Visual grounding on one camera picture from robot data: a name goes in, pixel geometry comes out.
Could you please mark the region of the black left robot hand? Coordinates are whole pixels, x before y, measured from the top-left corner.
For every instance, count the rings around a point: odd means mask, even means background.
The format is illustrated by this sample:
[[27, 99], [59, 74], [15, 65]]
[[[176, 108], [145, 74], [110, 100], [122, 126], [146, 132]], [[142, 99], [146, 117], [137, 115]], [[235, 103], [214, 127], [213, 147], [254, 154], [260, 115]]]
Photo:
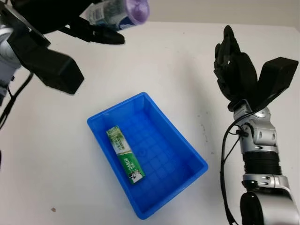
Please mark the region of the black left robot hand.
[[91, 25], [81, 14], [101, 0], [13, 0], [13, 8], [42, 34], [60, 31], [86, 42], [122, 45], [122, 34], [105, 25]]

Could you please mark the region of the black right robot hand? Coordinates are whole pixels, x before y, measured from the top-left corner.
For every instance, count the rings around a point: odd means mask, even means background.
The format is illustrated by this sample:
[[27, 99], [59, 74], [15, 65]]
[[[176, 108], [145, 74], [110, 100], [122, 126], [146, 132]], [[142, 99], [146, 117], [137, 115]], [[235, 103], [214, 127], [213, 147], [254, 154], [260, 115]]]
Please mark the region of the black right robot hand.
[[234, 112], [243, 100], [249, 100], [257, 88], [257, 73], [250, 57], [240, 50], [231, 26], [223, 31], [223, 41], [215, 47], [214, 73], [222, 94]]

